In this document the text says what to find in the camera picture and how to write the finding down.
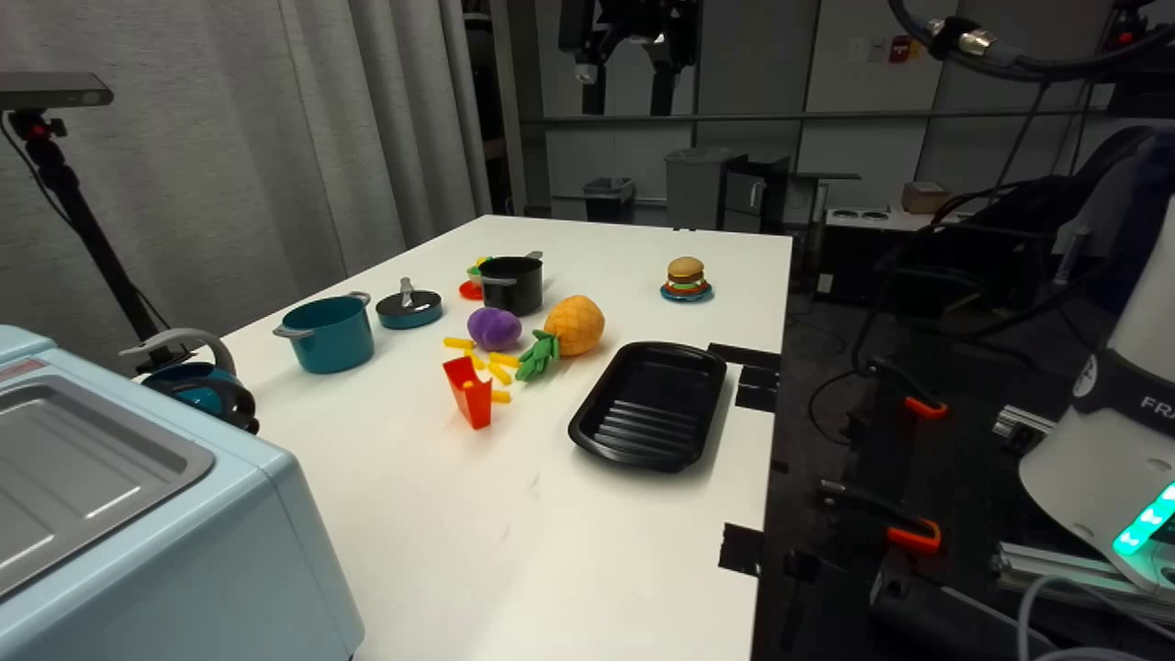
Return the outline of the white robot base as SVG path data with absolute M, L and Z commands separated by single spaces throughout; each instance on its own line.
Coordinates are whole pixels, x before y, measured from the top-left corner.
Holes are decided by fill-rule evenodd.
M 1175 203 L 1109 342 L 1016 478 L 1137 590 L 1175 590 L 1175 546 L 1162 538 L 1175 516 Z

